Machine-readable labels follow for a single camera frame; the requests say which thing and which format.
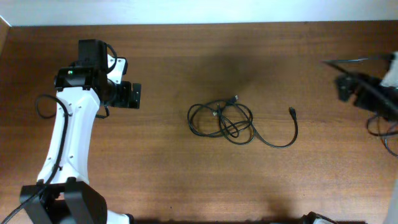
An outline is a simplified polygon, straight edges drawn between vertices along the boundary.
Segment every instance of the white wall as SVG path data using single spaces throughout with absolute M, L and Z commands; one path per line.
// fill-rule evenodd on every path
M 0 0 L 12 26 L 398 19 L 398 0 Z

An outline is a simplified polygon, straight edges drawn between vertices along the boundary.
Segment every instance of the wooden surface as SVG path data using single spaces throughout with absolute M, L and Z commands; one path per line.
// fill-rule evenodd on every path
M 9 26 L 0 18 L 0 56 L 4 43 L 6 42 Z
M 381 223 L 398 161 L 369 136 L 369 113 L 337 100 L 334 70 L 320 61 L 398 49 L 398 22 L 268 23 L 194 26 L 11 28 L 0 61 L 0 219 L 34 184 L 51 140 L 52 120 L 34 111 L 53 93 L 60 67 L 77 59 L 79 39 L 111 44 L 142 84 L 141 108 L 111 108 L 96 120 L 90 185 L 108 208 L 161 220 L 298 218 Z M 380 63 L 363 65 L 383 75 Z M 239 95 L 267 140 L 236 146 L 189 131 L 194 103 Z M 53 111 L 54 105 L 47 105 Z M 201 127 L 213 125 L 203 114 Z M 23 212 L 15 223 L 29 222 Z

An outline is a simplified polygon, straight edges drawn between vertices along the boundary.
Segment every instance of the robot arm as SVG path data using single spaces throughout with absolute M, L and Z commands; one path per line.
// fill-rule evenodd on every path
M 114 57 L 107 54 L 108 47 Z M 23 186 L 21 190 L 22 203 L 44 189 L 25 207 L 34 223 L 134 222 L 131 215 L 107 210 L 105 199 L 88 185 L 87 173 L 91 129 L 100 106 L 139 108 L 141 85 L 122 81 L 126 70 L 126 59 L 117 57 L 111 46 L 100 40 L 80 40 L 79 60 L 58 72 L 57 98 L 68 114 L 57 103 L 50 149 L 37 184 Z M 68 116 L 68 124 L 61 160 L 54 178 L 47 183 L 56 165 L 64 116 Z

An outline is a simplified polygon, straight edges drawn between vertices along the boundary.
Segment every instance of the wood grain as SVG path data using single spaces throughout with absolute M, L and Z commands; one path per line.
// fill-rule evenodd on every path
M 6 42 L 9 26 L 0 18 L 0 56 L 4 43 Z
M 90 185 L 108 208 L 137 218 L 235 221 L 298 218 L 381 223 L 398 162 L 364 122 L 366 111 L 337 100 L 323 59 L 398 49 L 398 22 L 314 22 L 174 26 L 12 27 L 0 60 L 0 218 L 35 183 L 53 121 L 34 100 L 77 58 L 79 39 L 101 39 L 126 57 L 125 80 L 142 84 L 141 108 L 111 108 L 91 136 Z M 383 75 L 380 63 L 365 72 Z M 239 95 L 270 142 L 235 146 L 193 135 L 194 103 Z M 53 105 L 44 106 L 47 111 Z M 25 213 L 16 222 L 29 222 Z

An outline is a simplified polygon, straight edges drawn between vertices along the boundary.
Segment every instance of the wooden table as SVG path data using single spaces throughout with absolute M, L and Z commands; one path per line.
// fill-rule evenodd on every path
M 35 114 L 55 94 L 58 69 L 77 59 L 79 39 L 111 44 L 142 84 L 141 108 L 111 108 L 96 120 L 90 185 L 108 208 L 161 220 L 267 220 L 310 211 L 336 220 L 381 223 L 398 161 L 367 134 L 367 111 L 337 100 L 338 75 L 323 59 L 398 49 L 398 22 L 300 22 L 172 26 L 13 27 L 0 60 L 0 219 L 34 184 L 53 120 Z M 380 63 L 361 66 L 384 75 Z M 239 95 L 266 139 L 299 136 L 290 148 L 256 139 L 236 146 L 192 134 L 190 105 Z M 46 104 L 44 110 L 54 111 Z M 210 114 L 204 116 L 212 119 Z M 17 223 L 29 222 L 24 212 Z

